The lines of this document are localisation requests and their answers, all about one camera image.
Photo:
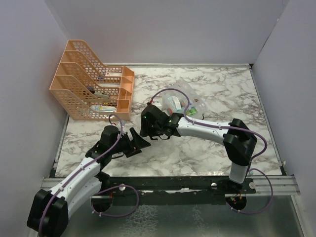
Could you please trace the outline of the tube package in organizer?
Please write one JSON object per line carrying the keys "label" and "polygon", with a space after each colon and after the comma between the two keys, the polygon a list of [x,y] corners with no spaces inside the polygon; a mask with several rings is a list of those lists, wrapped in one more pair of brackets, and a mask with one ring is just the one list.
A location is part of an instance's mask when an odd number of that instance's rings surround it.
{"label": "tube package in organizer", "polygon": [[116,107],[113,106],[104,106],[104,105],[92,105],[90,109],[95,110],[97,112],[115,112]]}

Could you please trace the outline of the clear medicine kit box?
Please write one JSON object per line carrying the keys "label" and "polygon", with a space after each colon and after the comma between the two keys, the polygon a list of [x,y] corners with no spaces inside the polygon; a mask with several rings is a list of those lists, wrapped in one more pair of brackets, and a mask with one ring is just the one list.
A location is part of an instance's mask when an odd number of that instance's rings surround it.
{"label": "clear medicine kit box", "polygon": [[[186,115],[195,119],[204,119],[204,115],[208,112],[208,105],[196,93],[196,91],[187,82],[177,82],[169,88],[175,88],[189,98],[189,107],[186,110]],[[185,95],[175,90],[167,90],[161,93],[162,108],[168,115],[173,113],[183,113],[188,104]]]}

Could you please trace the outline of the small green box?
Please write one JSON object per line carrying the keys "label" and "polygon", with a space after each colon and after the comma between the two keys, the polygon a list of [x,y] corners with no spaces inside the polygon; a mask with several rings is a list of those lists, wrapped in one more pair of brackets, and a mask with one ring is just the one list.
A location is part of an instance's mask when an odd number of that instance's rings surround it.
{"label": "small green box", "polygon": [[193,115],[195,115],[195,114],[197,114],[197,113],[198,113],[198,112],[197,112],[197,110],[196,110],[195,107],[192,107],[191,109],[186,110],[186,115],[187,115],[187,116],[193,116]]}

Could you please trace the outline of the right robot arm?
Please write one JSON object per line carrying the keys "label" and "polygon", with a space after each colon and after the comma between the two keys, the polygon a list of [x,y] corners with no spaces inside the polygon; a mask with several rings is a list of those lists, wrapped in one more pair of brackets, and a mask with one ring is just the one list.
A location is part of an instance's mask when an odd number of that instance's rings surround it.
{"label": "right robot arm", "polygon": [[196,137],[223,145],[231,161],[227,188],[238,193],[245,186],[245,178],[257,143],[257,138],[239,119],[230,123],[215,123],[184,117],[183,114],[167,115],[158,107],[148,104],[141,113],[142,137],[171,136]]}

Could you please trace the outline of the clear teal pad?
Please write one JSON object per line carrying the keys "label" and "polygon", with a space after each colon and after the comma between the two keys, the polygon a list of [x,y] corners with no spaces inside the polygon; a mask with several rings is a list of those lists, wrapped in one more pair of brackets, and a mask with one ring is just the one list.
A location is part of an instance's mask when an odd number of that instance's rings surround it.
{"label": "clear teal pad", "polygon": [[170,101],[170,103],[172,103],[174,105],[176,110],[181,110],[182,109],[181,102],[176,96],[170,96],[168,98],[168,100]]}

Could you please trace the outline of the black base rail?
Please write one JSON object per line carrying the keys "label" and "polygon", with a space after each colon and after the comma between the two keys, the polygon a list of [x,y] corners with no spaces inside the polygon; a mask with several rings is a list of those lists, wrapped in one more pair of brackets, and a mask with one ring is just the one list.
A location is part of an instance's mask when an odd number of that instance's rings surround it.
{"label": "black base rail", "polygon": [[93,196],[95,204],[113,205],[223,205],[226,195],[254,194],[253,180],[240,184],[227,176],[111,177],[100,172],[88,179],[68,203],[78,204]]}

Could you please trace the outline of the clear compartment tray insert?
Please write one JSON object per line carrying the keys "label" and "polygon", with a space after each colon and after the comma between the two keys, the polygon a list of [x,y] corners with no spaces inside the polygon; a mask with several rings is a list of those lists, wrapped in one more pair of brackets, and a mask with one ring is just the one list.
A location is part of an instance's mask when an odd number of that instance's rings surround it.
{"label": "clear compartment tray insert", "polygon": [[[170,103],[170,101],[168,100],[168,98],[170,96],[176,96],[180,100],[181,105],[182,105],[181,110],[176,110],[174,105],[172,103]],[[208,111],[208,107],[207,107],[206,103],[198,95],[189,94],[188,98],[189,98],[189,102],[190,102],[188,109],[195,107],[197,110],[197,114],[190,116],[190,117],[196,118],[196,119],[203,119],[204,115]],[[162,107],[166,110],[167,114],[169,114],[169,115],[172,115],[173,113],[181,113],[182,114],[185,107],[187,106],[187,104],[188,104],[187,98],[181,93],[176,94],[175,92],[173,92],[173,93],[167,93],[167,94],[162,96]]]}

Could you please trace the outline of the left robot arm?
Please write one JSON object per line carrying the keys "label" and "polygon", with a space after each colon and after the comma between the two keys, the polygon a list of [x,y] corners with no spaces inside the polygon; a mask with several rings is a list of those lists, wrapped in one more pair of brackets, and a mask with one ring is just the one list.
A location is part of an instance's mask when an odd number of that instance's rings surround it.
{"label": "left robot arm", "polygon": [[130,133],[131,139],[122,129],[114,125],[105,126],[100,140],[70,175],[50,190],[41,189],[36,193],[27,227],[37,231],[41,237],[61,236],[70,217],[90,196],[108,191],[109,182],[103,179],[102,169],[112,156],[122,153],[131,157],[151,145],[134,128]]}

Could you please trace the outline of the stapler in organizer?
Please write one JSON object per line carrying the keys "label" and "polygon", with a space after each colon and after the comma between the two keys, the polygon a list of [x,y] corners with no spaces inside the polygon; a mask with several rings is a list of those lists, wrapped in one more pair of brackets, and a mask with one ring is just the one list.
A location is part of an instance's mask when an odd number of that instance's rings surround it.
{"label": "stapler in organizer", "polygon": [[95,91],[95,90],[89,90],[88,92],[86,92],[86,95],[90,96],[92,98],[95,97],[95,98],[99,98],[99,99],[109,99],[110,98],[109,94]]}

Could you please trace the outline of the orange plastic file organizer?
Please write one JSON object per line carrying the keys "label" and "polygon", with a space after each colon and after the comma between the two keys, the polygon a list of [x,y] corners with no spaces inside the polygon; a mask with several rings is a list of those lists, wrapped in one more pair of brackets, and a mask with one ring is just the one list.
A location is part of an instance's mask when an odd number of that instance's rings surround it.
{"label": "orange plastic file organizer", "polygon": [[[107,77],[106,72],[122,73]],[[50,85],[50,91],[74,120],[106,120],[115,114],[130,120],[134,89],[134,72],[126,66],[108,66],[101,62],[88,44],[69,40]],[[109,94],[109,99],[92,98],[89,90]],[[92,105],[116,107],[115,112],[97,112]]]}

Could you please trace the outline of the red white box in organizer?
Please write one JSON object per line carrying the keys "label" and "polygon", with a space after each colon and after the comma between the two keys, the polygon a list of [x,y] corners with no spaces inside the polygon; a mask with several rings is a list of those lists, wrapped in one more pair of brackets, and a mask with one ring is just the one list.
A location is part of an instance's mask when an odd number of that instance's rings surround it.
{"label": "red white box in organizer", "polygon": [[107,77],[121,77],[122,73],[106,72],[105,76],[107,76]]}

